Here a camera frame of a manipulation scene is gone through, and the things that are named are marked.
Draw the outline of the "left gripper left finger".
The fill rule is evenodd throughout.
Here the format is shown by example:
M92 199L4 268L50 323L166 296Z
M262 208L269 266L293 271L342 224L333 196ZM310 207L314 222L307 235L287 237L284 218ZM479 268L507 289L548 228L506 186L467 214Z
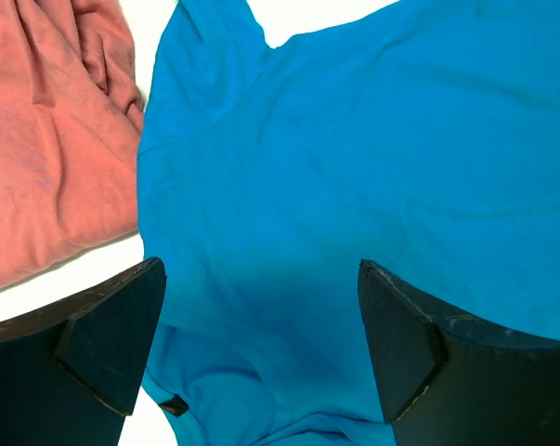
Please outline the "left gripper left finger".
M151 257L0 321L0 445L115 445L135 408L163 306Z

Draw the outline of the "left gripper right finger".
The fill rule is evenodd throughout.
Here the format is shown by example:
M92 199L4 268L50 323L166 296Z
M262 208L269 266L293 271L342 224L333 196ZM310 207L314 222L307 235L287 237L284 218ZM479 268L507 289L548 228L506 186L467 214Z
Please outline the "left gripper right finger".
M484 320L360 263L358 301L399 445L560 445L560 341Z

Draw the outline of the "blue t-shirt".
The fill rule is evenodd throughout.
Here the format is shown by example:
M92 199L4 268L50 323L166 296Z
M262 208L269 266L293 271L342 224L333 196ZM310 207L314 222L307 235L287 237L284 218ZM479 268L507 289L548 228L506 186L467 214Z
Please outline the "blue t-shirt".
M560 1L398 1L277 48L244 1L181 1L137 182L177 442L390 445L361 259L560 340Z

